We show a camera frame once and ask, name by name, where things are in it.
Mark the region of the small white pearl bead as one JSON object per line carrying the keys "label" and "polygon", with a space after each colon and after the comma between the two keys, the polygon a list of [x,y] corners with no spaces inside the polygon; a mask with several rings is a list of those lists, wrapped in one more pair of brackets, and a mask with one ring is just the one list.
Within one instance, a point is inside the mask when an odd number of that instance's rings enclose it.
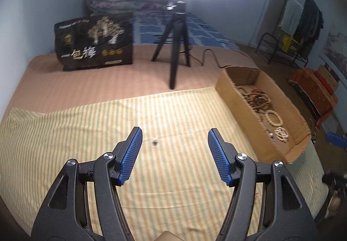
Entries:
{"label": "small white pearl bead", "polygon": [[158,139],[157,138],[154,138],[153,141],[152,141],[153,145],[157,145],[158,144]]}

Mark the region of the orange covered stool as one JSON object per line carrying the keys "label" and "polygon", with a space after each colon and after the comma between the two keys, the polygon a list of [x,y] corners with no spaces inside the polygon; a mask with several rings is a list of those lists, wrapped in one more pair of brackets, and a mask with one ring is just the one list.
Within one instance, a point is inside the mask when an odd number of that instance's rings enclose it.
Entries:
{"label": "orange covered stool", "polygon": [[317,115],[316,127],[320,129],[321,125],[332,115],[338,103],[337,96],[327,90],[318,78],[318,72],[311,68],[298,69],[288,81],[297,85],[308,97],[309,103]]}

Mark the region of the cardboard box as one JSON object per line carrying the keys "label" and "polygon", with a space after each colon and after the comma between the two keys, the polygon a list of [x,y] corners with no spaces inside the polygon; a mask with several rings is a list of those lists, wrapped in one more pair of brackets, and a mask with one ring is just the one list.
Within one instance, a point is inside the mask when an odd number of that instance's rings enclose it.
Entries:
{"label": "cardboard box", "polygon": [[293,163],[305,151],[311,131],[299,110],[266,73],[226,67],[216,90],[263,163]]}

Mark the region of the striped yellow cloth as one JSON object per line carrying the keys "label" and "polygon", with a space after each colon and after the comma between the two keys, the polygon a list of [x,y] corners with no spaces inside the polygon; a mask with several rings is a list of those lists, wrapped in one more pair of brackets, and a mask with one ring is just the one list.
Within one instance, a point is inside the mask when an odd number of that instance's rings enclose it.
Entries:
{"label": "striped yellow cloth", "polygon": [[1,128],[1,196],[24,231],[31,232],[67,160],[95,160],[135,126],[143,143],[130,179],[117,189],[134,238],[154,240],[168,230],[184,240],[215,240],[233,190],[220,179],[208,131],[217,128],[237,151],[256,154],[213,87],[51,113],[13,108]]}

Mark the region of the tan bed sheet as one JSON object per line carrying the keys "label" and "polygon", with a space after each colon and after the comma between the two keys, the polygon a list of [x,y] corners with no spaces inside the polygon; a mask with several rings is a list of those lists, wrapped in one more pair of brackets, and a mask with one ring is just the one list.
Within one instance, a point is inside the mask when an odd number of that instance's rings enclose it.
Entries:
{"label": "tan bed sheet", "polygon": [[[105,68],[63,71],[58,59],[40,55],[28,64],[14,91],[2,120],[12,108],[49,113],[81,105],[140,97],[170,90],[170,46],[165,46],[156,62],[153,44],[134,45],[133,63]],[[194,46],[191,66],[179,62],[176,90],[214,86],[225,66],[252,67],[254,61],[240,50]]]}

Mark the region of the black clothes rack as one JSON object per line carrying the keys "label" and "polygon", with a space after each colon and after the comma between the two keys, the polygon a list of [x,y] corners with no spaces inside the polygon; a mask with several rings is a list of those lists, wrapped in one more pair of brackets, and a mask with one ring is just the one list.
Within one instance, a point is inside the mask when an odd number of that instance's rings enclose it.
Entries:
{"label": "black clothes rack", "polygon": [[255,52],[268,64],[306,67],[308,55],[324,28],[323,13],[314,0],[283,0],[271,32],[261,35]]}

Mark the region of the yellow box on rack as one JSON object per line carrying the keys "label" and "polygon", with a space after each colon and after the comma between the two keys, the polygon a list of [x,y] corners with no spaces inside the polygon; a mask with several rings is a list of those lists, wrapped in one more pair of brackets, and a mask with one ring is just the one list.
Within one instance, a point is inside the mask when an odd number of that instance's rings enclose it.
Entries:
{"label": "yellow box on rack", "polygon": [[282,50],[285,53],[289,53],[290,51],[297,52],[299,50],[300,43],[293,39],[292,36],[284,34],[282,36]]}

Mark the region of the black snack bag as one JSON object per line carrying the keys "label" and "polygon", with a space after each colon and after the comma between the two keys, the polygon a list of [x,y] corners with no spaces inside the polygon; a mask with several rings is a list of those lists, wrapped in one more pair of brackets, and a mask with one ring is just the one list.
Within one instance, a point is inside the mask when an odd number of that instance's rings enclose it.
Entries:
{"label": "black snack bag", "polygon": [[89,16],[54,25],[55,52],[63,70],[133,63],[133,14]]}

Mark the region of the dark hanging clothes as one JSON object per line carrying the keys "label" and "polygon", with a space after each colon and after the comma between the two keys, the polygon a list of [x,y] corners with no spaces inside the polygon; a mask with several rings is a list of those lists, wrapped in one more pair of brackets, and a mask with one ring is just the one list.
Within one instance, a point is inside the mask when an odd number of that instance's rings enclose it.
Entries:
{"label": "dark hanging clothes", "polygon": [[314,0],[305,0],[301,19],[295,34],[300,39],[317,40],[323,28],[324,19],[319,7]]}

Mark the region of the black tripod stand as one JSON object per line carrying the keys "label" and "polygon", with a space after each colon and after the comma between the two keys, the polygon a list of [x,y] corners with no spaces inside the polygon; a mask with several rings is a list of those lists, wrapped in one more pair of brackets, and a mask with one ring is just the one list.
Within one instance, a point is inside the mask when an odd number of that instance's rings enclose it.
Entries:
{"label": "black tripod stand", "polygon": [[179,55],[181,48],[181,39],[183,39],[184,51],[186,58],[186,66],[191,66],[191,60],[189,55],[189,38],[188,38],[188,28],[187,28],[187,13],[186,13],[186,3],[183,1],[176,2],[175,5],[167,5],[167,8],[173,11],[172,18],[166,25],[165,31],[159,41],[159,44],[152,57],[152,62],[155,62],[159,56],[160,51],[169,34],[172,33],[172,53],[170,61],[170,77],[169,77],[169,88],[173,90],[176,85],[177,70],[179,63]]}

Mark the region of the white striped hanging towel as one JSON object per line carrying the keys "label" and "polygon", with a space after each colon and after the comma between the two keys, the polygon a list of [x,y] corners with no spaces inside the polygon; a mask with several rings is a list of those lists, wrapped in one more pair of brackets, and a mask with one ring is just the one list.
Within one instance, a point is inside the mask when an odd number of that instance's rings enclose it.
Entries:
{"label": "white striped hanging towel", "polygon": [[293,36],[301,19],[306,0],[286,0],[279,27],[286,34]]}

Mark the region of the landscape wall painting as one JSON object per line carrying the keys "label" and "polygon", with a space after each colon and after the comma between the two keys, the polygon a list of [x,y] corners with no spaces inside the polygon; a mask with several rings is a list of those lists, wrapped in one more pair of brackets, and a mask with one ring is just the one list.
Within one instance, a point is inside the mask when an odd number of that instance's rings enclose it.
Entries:
{"label": "landscape wall painting", "polygon": [[346,30],[331,24],[321,58],[346,83]]}

